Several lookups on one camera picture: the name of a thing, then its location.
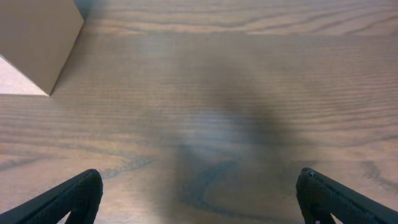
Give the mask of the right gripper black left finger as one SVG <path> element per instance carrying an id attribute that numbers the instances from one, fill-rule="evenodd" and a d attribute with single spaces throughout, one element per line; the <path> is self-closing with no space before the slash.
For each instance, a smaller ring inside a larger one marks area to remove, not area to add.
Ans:
<path id="1" fill-rule="evenodd" d="M 103 181 L 88 169 L 39 196 L 1 214 L 1 223 L 93 223 L 103 195 Z"/>

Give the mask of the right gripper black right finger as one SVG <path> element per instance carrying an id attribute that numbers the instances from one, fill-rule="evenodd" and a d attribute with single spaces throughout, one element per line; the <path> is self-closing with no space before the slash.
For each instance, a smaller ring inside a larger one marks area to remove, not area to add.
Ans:
<path id="1" fill-rule="evenodd" d="M 397 212 L 305 167 L 298 176 L 296 197 L 306 224 L 397 224 Z"/>

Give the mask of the brown cardboard box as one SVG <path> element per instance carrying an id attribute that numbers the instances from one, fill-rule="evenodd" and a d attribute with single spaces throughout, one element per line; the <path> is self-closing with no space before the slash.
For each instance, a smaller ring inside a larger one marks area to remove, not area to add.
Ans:
<path id="1" fill-rule="evenodd" d="M 83 23 L 73 0 L 1 0 L 1 93 L 49 96 Z"/>

